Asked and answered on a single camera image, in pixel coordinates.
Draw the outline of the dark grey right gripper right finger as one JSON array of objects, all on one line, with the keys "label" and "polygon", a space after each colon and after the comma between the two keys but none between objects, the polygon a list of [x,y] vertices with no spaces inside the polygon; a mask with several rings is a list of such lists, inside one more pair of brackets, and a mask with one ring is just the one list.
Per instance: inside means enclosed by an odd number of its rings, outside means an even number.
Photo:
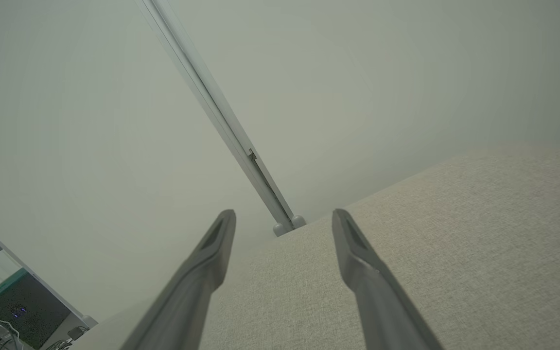
[{"label": "dark grey right gripper right finger", "polygon": [[333,211],[332,234],[342,280],[355,294],[367,350],[444,350],[349,212]]}]

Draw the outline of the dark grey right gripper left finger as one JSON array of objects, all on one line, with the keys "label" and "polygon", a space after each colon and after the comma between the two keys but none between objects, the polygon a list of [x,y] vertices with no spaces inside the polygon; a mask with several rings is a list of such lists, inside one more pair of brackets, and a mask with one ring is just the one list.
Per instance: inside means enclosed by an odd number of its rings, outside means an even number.
[{"label": "dark grey right gripper left finger", "polygon": [[235,211],[220,212],[120,350],[198,350],[211,295],[227,274],[235,229]]}]

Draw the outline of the fabric sofa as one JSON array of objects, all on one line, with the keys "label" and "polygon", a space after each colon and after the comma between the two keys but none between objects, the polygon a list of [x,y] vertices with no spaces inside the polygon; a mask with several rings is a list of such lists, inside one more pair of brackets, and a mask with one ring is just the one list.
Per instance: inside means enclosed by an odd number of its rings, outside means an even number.
[{"label": "fabric sofa", "polygon": [[[560,350],[560,147],[476,151],[346,208],[444,350]],[[366,350],[329,213],[211,286],[199,350]]]}]

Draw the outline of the black speckled computer case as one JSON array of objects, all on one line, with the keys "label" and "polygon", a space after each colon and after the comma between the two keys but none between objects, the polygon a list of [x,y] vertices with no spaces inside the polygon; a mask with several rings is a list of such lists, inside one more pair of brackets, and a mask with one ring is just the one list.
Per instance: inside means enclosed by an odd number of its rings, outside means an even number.
[{"label": "black speckled computer case", "polygon": [[20,332],[20,339],[39,350],[70,315],[70,310],[24,269],[0,284],[0,320]]}]

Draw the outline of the grey metal partition post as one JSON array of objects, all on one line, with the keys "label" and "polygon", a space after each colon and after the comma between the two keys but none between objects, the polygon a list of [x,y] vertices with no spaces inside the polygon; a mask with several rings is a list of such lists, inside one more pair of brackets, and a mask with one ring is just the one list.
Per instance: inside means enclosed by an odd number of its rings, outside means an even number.
[{"label": "grey metal partition post", "polygon": [[134,2],[273,217],[274,235],[279,237],[305,226],[304,217],[293,213],[280,192],[169,0]]}]

